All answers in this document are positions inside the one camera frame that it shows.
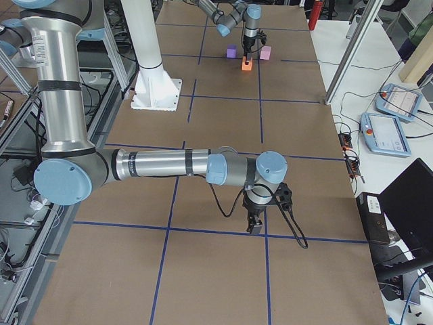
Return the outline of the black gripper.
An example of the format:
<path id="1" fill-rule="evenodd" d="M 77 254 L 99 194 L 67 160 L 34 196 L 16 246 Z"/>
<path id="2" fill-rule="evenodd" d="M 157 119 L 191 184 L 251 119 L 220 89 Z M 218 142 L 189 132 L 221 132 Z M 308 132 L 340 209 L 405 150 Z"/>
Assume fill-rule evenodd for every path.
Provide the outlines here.
<path id="1" fill-rule="evenodd" d="M 242 47 L 244 50 L 244 53 L 246 53 L 245 55 L 245 64 L 251 64 L 252 62 L 252 47 L 255 45 L 256 43 L 256 36 L 253 37 L 249 37 L 247 35 L 243 35 L 243 39 L 242 39 Z"/>

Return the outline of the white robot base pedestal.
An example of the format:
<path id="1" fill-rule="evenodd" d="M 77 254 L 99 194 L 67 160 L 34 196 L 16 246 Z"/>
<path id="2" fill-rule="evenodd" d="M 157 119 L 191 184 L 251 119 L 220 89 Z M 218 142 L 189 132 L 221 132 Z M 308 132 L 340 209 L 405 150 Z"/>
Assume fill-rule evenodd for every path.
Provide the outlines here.
<path id="1" fill-rule="evenodd" d="M 164 69 L 151 2 L 121 3 L 139 65 L 131 108 L 175 111 L 182 80 L 170 78 Z"/>

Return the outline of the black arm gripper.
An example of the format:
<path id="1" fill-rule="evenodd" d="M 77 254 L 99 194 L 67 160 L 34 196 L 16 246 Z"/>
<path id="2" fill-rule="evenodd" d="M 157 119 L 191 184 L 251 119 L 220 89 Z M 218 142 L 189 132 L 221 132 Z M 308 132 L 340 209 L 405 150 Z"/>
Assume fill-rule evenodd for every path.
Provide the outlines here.
<path id="1" fill-rule="evenodd" d="M 243 192 L 242 206 L 247 210 L 248 227 L 246 231 L 251 235 L 260 234 L 263 228 L 263 223 L 259 217 L 260 214 L 269 206 L 269 203 L 255 203 L 248 197 L 247 192 Z"/>

